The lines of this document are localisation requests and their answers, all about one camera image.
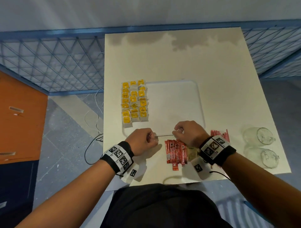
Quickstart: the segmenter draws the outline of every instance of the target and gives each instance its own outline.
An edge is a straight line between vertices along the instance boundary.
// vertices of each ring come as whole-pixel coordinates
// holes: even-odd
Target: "white table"
[[[106,34],[105,53],[104,151],[125,139],[120,114],[122,82],[190,79],[198,84],[208,133],[228,129],[232,146],[243,153],[242,130],[266,127],[276,138],[266,148],[280,157],[278,167],[267,170],[291,172],[240,28]],[[171,164],[166,164],[167,139],[173,136],[159,137],[159,151],[138,158],[140,169],[146,171],[131,185],[203,181],[191,164],[172,171]],[[224,177],[213,173],[204,180],[219,179]]]

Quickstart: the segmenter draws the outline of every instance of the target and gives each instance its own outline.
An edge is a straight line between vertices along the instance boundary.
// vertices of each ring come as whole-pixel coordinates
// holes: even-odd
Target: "person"
[[[172,133],[193,147],[200,147],[210,139],[194,121],[179,122]],[[150,128],[137,129],[120,143],[133,156],[139,156],[157,144]],[[106,154],[103,156],[106,159],[100,159],[43,202],[17,227],[80,227],[120,171],[108,162],[111,152]],[[244,197],[276,227],[301,227],[300,191],[233,150],[219,163]],[[216,205],[203,192],[150,184],[119,189],[101,227],[212,228],[231,225],[221,218]]]

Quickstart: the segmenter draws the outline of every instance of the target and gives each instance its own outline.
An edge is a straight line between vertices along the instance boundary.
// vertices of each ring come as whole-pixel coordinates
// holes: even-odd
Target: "black shirt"
[[[203,192],[149,184],[119,189],[101,228],[232,227]]]

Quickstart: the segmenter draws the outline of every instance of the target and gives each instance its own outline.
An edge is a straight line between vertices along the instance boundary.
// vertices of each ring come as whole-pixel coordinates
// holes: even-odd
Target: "orange cabinet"
[[[0,71],[0,164],[39,159],[47,100]]]

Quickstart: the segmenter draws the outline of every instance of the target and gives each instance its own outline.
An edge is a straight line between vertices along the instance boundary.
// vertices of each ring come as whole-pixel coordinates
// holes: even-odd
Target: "white wall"
[[[2,0],[0,31],[301,19],[300,0]]]

